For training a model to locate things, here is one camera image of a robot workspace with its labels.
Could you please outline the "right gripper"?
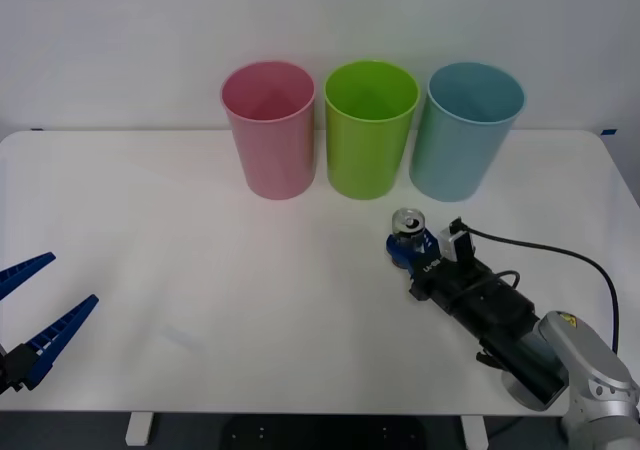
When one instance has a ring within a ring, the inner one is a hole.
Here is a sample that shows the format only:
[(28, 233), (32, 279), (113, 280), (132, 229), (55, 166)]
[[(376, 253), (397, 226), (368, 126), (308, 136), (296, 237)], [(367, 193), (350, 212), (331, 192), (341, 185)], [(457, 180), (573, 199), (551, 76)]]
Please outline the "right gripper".
[(390, 234), (386, 251), (412, 279), (410, 293), (431, 300), (476, 339), (492, 332), (517, 341), (539, 321), (534, 304), (477, 259), (459, 263), (441, 257), (428, 230), (413, 236)]

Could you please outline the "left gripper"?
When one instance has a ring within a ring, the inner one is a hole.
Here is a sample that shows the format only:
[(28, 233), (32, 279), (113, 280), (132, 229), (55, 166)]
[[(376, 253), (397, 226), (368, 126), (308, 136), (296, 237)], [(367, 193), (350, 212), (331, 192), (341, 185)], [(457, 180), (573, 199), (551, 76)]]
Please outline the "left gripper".
[[(33, 257), (0, 271), (0, 299), (56, 259), (52, 252)], [(0, 394), (9, 388), (36, 388), (53, 368), (55, 360), (91, 314), (99, 299), (92, 294), (53, 324), (10, 352), (0, 346)]]

